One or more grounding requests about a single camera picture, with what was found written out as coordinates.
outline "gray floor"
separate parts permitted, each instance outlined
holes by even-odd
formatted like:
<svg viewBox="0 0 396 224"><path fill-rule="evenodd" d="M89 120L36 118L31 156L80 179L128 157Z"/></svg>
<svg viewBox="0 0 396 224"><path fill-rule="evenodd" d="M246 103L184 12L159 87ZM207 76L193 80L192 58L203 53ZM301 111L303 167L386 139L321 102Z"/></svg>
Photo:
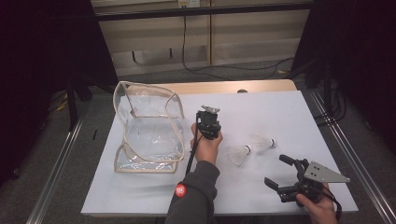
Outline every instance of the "gray floor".
<svg viewBox="0 0 396 224"><path fill-rule="evenodd" d="M243 63L237 64L245 67L261 67L273 64ZM276 70L287 71L291 61L282 63ZM229 79L262 79L273 73L273 70L244 71L231 68L210 68L205 73L216 73ZM272 78L282 78L284 74L276 72ZM191 74L185 70L174 70L161 73L147 73L144 75L125 76L122 80L131 80L144 83L162 82L189 82L189 81L218 81L218 78L206 75ZM296 86L302 91L308 106L315 116L319 111L312 100L311 90L304 86L304 78L299 77ZM64 167L62 178L52 197L48 210L42 223L154 223L153 218L93 218L85 217L80 213L81 206L89 190L97 163L106 142L109 127L111 126L114 111L108 94L92 89L94 97L88 103L88 116L79 132L79 137ZM53 102L51 108L59 104L60 100ZM87 103L78 102L78 107L83 108ZM389 204L396 207L396 182L389 181L396 170L396 158L384 144L377 133L369 131L361 113L351 103L347 103L346 117L339 122L350 144L357 151L361 161L373 177L379 188L387 197ZM43 189L50 171L57 160L64 140L68 135L67 107L61 111L53 110L47 118L46 127L35 142L34 148L25 159L21 167L21 176L9 180L0 189L0 223L26 223L35 202ZM339 165L340 170L352 180L348 184L352 196L357 203L359 213L343 214L341 223L382 223L381 216L355 175L352 167L346 160L338 143L327 126L319 127L329 149Z"/></svg>

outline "transparent plastic bag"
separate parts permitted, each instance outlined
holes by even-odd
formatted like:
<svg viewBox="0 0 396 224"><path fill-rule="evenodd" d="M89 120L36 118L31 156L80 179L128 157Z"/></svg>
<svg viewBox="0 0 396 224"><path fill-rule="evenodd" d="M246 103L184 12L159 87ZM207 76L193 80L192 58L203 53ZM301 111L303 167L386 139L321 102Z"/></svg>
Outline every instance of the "transparent plastic bag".
<svg viewBox="0 0 396 224"><path fill-rule="evenodd" d="M116 172L174 172L184 158L183 107L166 88L121 81L113 96L123 128Z"/></svg>

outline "person's hand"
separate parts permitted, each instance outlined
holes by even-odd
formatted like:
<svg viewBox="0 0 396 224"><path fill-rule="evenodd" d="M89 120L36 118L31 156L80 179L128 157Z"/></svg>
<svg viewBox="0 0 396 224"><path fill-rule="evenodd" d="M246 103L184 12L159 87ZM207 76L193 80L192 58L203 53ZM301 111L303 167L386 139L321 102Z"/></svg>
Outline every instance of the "person's hand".
<svg viewBox="0 0 396 224"><path fill-rule="evenodd" d="M327 189L329 185L323 183L323 186ZM323 192L330 195L325 188ZM309 210L309 216L311 216L312 224L336 224L337 219L335 218L334 205L332 200L327 197L322 197L318 203L313 203L311 200L306 198L303 194L297 194L297 200Z"/></svg>
<svg viewBox="0 0 396 224"><path fill-rule="evenodd" d="M196 123L193 123L191 125L191 131L192 135L195 136L195 128L196 128ZM218 157L218 151L219 151L219 144L222 141L222 135L221 132L219 132L219 137L213 140L208 140L204 136L202 136L201 132L198 130L197 134L197 140L199 140L198 147L196 148L195 151L195 159L197 161L209 161L212 164L216 164L216 158ZM192 138L190 141L191 148L193 147L194 144L194 139Z"/></svg>

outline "table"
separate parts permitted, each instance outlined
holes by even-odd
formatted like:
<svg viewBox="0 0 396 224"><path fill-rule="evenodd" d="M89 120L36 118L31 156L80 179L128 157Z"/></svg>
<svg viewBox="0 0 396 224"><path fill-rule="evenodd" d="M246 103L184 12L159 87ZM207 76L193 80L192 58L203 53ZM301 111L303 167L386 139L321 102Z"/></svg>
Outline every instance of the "table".
<svg viewBox="0 0 396 224"><path fill-rule="evenodd" d="M219 113L224 140L217 162L221 171L217 183L219 195L215 200L217 215L306 214L304 208L295 203L281 203L277 194L263 184L265 176L279 181L280 187L297 181L295 168L280 162L280 154L317 161L339 172L304 97L290 80L160 86L179 94L186 115L185 130L194 122L196 110L202 102L223 110ZM236 94L239 90L249 93ZM226 148L243 145L255 132L274 137L277 147L247 157L239 167L230 164L225 155ZM188 146L192 135L184 134L185 145ZM166 215L174 187L184 176L188 158L178 163L174 174L115 173L113 161L121 139L122 128L115 118L81 213L93 217ZM331 184L331 189L336 197L338 195L337 200L344 211L358 211L346 184Z"/></svg>

